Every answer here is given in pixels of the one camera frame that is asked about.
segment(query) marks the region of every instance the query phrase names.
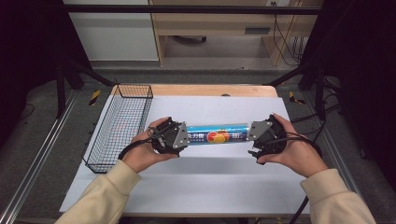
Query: blue can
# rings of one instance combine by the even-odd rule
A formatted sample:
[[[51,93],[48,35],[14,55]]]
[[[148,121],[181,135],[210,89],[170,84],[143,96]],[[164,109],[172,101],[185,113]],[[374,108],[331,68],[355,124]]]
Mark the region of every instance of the blue can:
[[[188,126],[189,145],[240,143],[248,140],[248,125],[219,124]]]

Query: wire mesh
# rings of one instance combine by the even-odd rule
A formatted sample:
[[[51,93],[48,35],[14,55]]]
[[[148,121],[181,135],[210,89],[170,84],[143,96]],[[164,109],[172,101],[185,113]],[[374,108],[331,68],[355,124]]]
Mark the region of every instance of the wire mesh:
[[[144,131],[153,95],[150,85],[121,84],[113,91],[111,102],[85,161],[96,174],[105,174],[116,163],[132,137]]]

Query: gray carpet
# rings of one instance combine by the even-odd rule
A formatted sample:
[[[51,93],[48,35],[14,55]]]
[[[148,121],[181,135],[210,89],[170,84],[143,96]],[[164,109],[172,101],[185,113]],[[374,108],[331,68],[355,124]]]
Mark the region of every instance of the gray carpet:
[[[201,70],[201,71],[98,71],[108,79],[124,83],[197,83],[197,84],[262,84],[268,83],[285,74],[285,71],[250,71],[250,70]],[[86,84],[78,95],[67,122],[55,141],[51,153],[33,185],[18,215],[20,223],[51,223],[59,217],[58,212],[65,193],[70,186],[81,162],[81,154],[90,141],[91,132],[98,119],[110,88],[97,83],[90,77],[83,76]],[[296,99],[309,101],[311,91],[298,91],[298,77],[288,80],[277,87],[277,92],[284,99],[291,119],[304,117],[313,113],[308,104],[300,105],[290,102],[289,92],[293,91]],[[22,119],[8,139],[0,153],[0,209],[3,211],[11,200],[13,193],[21,183],[30,163],[40,149],[55,120],[57,102],[54,82],[47,83],[30,92],[28,103],[35,106],[35,111]],[[94,91],[101,94],[95,105],[89,105]],[[326,100],[326,107],[337,104],[335,97]],[[26,106],[24,114],[32,108]],[[361,158],[357,143],[345,122],[340,108],[328,112],[326,129],[331,136],[347,168],[356,182],[361,196],[367,202],[377,223],[396,223],[396,194],[380,173],[374,161]],[[318,128],[316,119],[309,119],[295,124],[300,133],[309,133]],[[322,134],[318,143],[322,146],[324,160],[333,166],[328,154],[328,141]],[[266,219],[262,223],[277,223],[277,219]]]

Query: black fabric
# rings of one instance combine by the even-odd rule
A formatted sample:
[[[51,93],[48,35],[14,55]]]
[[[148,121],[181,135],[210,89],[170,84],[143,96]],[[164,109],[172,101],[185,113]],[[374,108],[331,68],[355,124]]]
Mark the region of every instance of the black fabric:
[[[56,78],[60,52],[91,68],[68,14],[43,11],[43,4],[0,0],[0,147],[19,121],[29,90]],[[66,78],[76,80],[77,73]]]
[[[396,86],[396,31],[394,3],[391,0],[357,0],[337,28],[322,61],[325,76],[338,77],[340,101],[346,119],[367,157],[374,159],[389,183],[396,189],[396,140],[393,126]],[[309,61],[334,25],[330,18],[318,18],[313,39],[307,43],[304,62]]]

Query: long-sleeve shirt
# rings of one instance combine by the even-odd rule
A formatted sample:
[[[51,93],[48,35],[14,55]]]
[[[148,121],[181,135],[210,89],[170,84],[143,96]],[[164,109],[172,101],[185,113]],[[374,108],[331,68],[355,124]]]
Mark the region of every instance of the long-sleeve shirt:
[[[140,176],[123,161],[97,176],[56,223],[117,223]],[[301,183],[311,206],[312,223],[375,223],[361,197],[350,191],[335,169]]]

